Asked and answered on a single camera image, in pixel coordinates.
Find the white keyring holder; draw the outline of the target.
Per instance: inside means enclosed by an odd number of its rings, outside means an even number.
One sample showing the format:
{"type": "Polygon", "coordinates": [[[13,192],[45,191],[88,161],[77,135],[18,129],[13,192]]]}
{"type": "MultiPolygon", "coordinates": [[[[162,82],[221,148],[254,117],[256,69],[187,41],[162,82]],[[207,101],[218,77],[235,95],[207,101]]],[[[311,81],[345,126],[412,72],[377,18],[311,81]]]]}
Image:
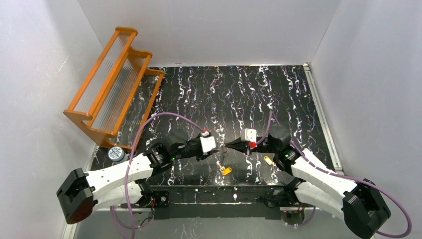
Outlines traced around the white keyring holder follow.
{"type": "Polygon", "coordinates": [[[219,161],[221,164],[224,164],[225,159],[228,157],[228,149],[224,146],[220,148],[220,157],[219,161]]]}

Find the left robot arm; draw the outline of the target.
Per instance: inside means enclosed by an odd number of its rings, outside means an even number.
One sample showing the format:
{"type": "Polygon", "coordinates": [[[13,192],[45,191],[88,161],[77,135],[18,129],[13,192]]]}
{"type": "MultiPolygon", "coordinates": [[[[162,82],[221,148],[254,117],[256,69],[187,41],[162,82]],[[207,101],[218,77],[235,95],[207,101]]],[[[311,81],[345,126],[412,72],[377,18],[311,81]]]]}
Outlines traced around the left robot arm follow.
{"type": "Polygon", "coordinates": [[[185,131],[176,129],[132,161],[88,172],[77,168],[56,193],[65,221],[70,225],[78,223],[98,209],[126,204],[127,197],[129,202],[143,206],[158,201],[147,179],[171,169],[176,160],[194,157],[201,161],[217,151],[210,132],[188,139],[185,131]]]}

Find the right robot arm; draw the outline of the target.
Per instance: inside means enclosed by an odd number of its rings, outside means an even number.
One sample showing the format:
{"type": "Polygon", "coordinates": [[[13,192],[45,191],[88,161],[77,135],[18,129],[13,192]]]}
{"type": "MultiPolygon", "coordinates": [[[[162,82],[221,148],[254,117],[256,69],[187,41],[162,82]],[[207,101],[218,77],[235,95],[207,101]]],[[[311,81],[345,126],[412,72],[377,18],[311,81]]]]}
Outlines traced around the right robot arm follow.
{"type": "Polygon", "coordinates": [[[368,179],[363,182],[337,177],[309,150],[300,150],[283,125],[272,125],[263,137],[254,129],[243,129],[241,137],[225,143],[250,155],[272,153],[273,164],[293,177],[284,186],[285,204],[310,204],[343,220],[362,239],[371,238],[391,216],[381,193],[368,179]]]}

